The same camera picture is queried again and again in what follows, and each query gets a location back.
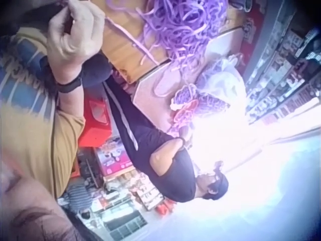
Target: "fingers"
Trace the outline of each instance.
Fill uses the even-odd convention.
[[[94,25],[92,29],[91,39],[97,44],[101,43],[99,45],[101,47],[105,27],[105,12],[101,10],[97,5],[89,1],[82,2],[82,4],[88,7],[88,9],[94,17]]]
[[[70,17],[70,11],[68,7],[63,8],[49,21],[49,39],[55,43],[60,41],[61,36],[64,34],[65,23]]]
[[[90,40],[94,26],[94,16],[86,6],[87,2],[69,0],[68,7],[74,24],[71,28],[70,38],[73,44],[80,44],[84,40]]]

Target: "hand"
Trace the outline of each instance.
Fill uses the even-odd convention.
[[[193,131],[189,126],[183,126],[179,130],[180,137],[185,140],[186,143],[192,138]]]
[[[70,34],[65,26],[70,18]],[[99,52],[103,42],[105,13],[89,1],[68,0],[49,22],[47,54],[56,81],[68,84],[80,73],[82,64]]]

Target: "person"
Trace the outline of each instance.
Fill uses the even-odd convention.
[[[217,200],[224,196],[229,183],[221,172],[221,162],[209,174],[195,176],[192,160],[185,148],[191,139],[192,128],[182,127],[180,136],[174,138],[158,130],[134,106],[130,96],[112,76],[103,85],[133,166],[146,174],[162,195],[176,202],[195,198]]]
[[[67,34],[71,15],[74,24]],[[98,6],[69,0],[50,20],[47,36],[21,27],[16,35],[0,38],[1,150],[55,198],[68,184],[85,124],[82,65],[101,49],[104,25]],[[57,82],[58,107],[41,79],[44,56]]]
[[[23,172],[9,153],[0,156],[0,240],[102,241],[48,189]]]
[[[83,219],[90,219],[90,207],[92,197],[85,186],[85,180],[82,177],[71,178],[64,199],[68,202],[70,211],[74,214],[80,214]]]

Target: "striped shirt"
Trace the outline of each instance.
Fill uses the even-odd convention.
[[[77,178],[76,182],[70,182],[63,197],[69,203],[69,209],[74,213],[88,209],[92,204],[92,197],[82,178]]]

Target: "black cap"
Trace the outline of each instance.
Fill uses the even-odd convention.
[[[216,167],[214,169],[219,180],[217,180],[216,182],[214,182],[208,186],[209,189],[211,189],[213,192],[217,192],[217,193],[216,194],[207,193],[203,196],[203,199],[218,200],[221,197],[223,197],[225,195],[225,193],[227,193],[227,191],[229,189],[229,181],[227,180],[226,176],[221,172],[221,170],[220,170],[221,166],[222,166],[222,163],[219,163],[218,165],[216,165]]]

